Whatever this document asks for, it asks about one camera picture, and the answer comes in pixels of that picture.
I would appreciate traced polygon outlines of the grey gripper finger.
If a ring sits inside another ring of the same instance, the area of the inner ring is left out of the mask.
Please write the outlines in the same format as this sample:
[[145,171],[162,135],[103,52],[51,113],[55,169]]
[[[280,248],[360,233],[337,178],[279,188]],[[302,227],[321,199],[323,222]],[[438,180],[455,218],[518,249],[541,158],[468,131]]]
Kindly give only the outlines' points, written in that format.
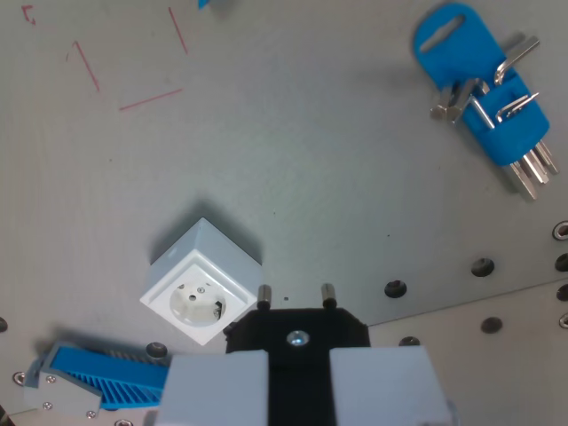
[[341,348],[329,353],[338,425],[452,425],[422,346]]
[[268,396],[265,352],[177,355],[170,364],[157,423],[266,425]]

